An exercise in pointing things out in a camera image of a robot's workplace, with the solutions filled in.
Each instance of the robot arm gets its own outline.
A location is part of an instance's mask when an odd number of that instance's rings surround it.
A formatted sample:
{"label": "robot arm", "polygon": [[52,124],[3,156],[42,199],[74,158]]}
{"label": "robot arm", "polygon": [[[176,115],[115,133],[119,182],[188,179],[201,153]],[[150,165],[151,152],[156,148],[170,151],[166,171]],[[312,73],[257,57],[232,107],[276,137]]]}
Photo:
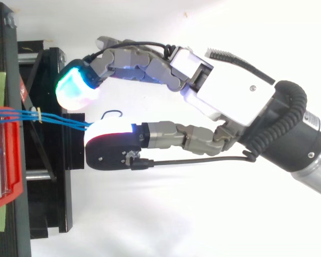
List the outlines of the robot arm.
{"label": "robot arm", "polygon": [[[99,53],[74,60],[61,71],[56,88],[60,105],[85,106],[96,98],[99,85],[114,77],[166,84],[204,115],[223,119],[225,124],[213,132],[173,122],[131,125],[103,119],[85,134],[90,167],[117,170],[221,160],[255,162],[262,155],[321,194],[321,120],[306,111],[307,97],[301,87],[289,81],[275,83],[227,52],[209,49],[199,57],[188,48],[164,46],[162,56],[145,44],[99,38]],[[116,123],[114,129],[107,130],[112,123]],[[249,150],[243,152],[245,156],[170,162],[140,158],[142,148],[170,146],[215,156],[236,142]]]}

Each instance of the blue wire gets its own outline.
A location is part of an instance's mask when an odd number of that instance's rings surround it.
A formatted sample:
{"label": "blue wire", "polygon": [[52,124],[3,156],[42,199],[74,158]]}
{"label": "blue wire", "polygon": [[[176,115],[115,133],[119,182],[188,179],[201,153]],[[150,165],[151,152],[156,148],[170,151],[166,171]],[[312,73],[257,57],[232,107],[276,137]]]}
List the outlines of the blue wire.
{"label": "blue wire", "polygon": [[[0,124],[1,123],[9,123],[9,122],[16,122],[16,121],[24,121],[24,120],[30,120],[30,121],[38,121],[37,119],[34,119],[34,118],[19,118],[19,119],[6,119],[6,120],[0,120]],[[47,122],[47,123],[54,123],[54,124],[58,124],[58,125],[64,125],[64,126],[68,126],[68,127],[71,127],[73,129],[77,129],[77,130],[82,130],[82,131],[85,131],[86,129],[85,128],[81,128],[81,127],[77,127],[77,126],[73,126],[71,124],[66,124],[66,123],[61,123],[61,122],[58,122],[56,120],[43,120],[44,122]]]}
{"label": "blue wire", "polygon": [[[0,110],[0,112],[17,112],[17,113],[21,113],[21,114],[28,114],[28,115],[38,115],[38,112],[36,111],[23,111],[23,110]],[[42,116],[47,116],[47,117],[54,117],[60,120],[63,120],[65,122],[69,122],[69,123],[74,123],[74,124],[78,124],[80,126],[90,126],[92,123],[87,123],[87,122],[79,122],[77,120],[72,120],[72,119],[66,119],[63,117],[60,117],[58,115],[55,114],[48,114],[46,112],[41,112]]]}
{"label": "blue wire", "polygon": [[[21,114],[0,114],[1,117],[20,117],[20,118],[34,118],[35,120],[39,120],[39,117],[38,117],[38,113],[36,113],[35,115],[21,115]],[[42,119],[50,119],[50,120],[53,120],[51,118],[47,118],[47,117],[43,117],[42,116]],[[74,123],[72,125],[75,125],[75,126],[81,126],[81,127],[88,127],[89,125],[87,124],[83,124],[81,122],[78,122],[78,123]]]}
{"label": "blue wire", "polygon": [[[2,115],[3,117],[12,117],[12,116],[18,116],[18,115]],[[38,121],[38,117],[27,117],[27,116],[23,116],[21,115],[18,116],[19,118],[18,119],[5,119],[5,120],[0,120],[0,124],[2,123],[8,123],[8,122],[17,122],[17,121],[24,121],[24,120],[30,120],[30,121]],[[50,119],[50,118],[45,118],[45,117],[42,117],[42,122],[47,122],[47,123],[53,123],[53,124],[58,124],[58,125],[64,125],[64,126],[68,126],[68,127],[71,127],[73,129],[76,129],[76,130],[81,130],[81,131],[85,131],[86,128],[83,128],[83,127],[79,127],[79,126],[76,126],[74,124],[70,124],[70,123],[64,123],[64,122],[60,122],[58,120],[54,120],[54,119]]]}

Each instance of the coiled cable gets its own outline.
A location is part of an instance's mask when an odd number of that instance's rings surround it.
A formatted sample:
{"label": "coiled cable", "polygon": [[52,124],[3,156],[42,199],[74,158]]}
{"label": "coiled cable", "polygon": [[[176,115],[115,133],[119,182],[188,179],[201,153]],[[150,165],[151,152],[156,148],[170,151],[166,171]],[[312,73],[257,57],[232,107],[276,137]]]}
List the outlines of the coiled cable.
{"label": "coiled cable", "polygon": [[275,89],[290,98],[289,109],[273,125],[249,141],[246,146],[249,151],[245,150],[242,153],[252,162],[255,162],[270,144],[293,129],[302,120],[307,107],[307,95],[299,85],[290,81],[280,81]]}

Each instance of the yellow zip tie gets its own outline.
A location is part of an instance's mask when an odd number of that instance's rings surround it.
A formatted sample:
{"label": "yellow zip tie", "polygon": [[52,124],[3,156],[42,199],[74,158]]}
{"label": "yellow zip tie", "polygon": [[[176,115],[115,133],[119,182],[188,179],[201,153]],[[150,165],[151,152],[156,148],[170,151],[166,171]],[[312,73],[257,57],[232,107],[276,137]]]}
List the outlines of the yellow zip tie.
{"label": "yellow zip tie", "polygon": [[37,111],[38,111],[38,120],[39,123],[42,123],[42,113],[41,113],[41,108],[37,107]]}

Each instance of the white background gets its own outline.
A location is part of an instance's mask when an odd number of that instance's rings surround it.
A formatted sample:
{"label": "white background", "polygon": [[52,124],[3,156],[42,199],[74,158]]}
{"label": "white background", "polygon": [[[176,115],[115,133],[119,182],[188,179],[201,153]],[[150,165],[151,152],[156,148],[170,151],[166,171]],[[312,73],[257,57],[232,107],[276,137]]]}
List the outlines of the white background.
{"label": "white background", "polygon": [[[17,13],[19,40],[45,39],[68,61],[96,52],[100,35],[197,54],[226,50],[300,84],[321,117],[321,0],[4,2]],[[110,109],[136,122],[216,126],[162,85],[108,79],[101,100],[84,111],[94,121]],[[143,153],[192,157],[179,148]],[[86,167],[72,171],[72,199],[74,227],[32,240],[33,256],[321,256],[321,196],[262,158],[145,171]]]}

